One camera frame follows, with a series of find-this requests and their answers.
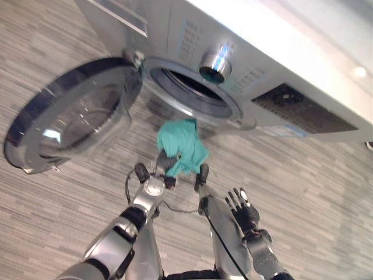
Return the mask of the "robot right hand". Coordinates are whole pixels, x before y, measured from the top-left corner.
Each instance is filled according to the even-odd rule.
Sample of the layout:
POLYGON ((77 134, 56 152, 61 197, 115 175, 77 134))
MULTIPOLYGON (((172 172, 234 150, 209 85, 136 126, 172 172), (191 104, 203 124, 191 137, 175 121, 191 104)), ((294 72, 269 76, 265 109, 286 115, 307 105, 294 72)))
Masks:
POLYGON ((260 220, 259 212, 251 204, 243 188, 229 191, 225 202, 244 234, 256 230, 260 220))

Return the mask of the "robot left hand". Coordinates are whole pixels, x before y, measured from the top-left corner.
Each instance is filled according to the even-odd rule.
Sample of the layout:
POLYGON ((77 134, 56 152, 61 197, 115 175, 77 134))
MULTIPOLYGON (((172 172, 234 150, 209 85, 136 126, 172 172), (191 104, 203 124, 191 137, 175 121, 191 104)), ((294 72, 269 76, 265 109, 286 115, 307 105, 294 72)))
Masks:
POLYGON ((163 179, 166 189, 173 191, 176 185, 176 178, 167 175, 167 172, 178 162, 180 156, 168 157, 164 149, 158 155, 156 160, 156 170, 163 179))

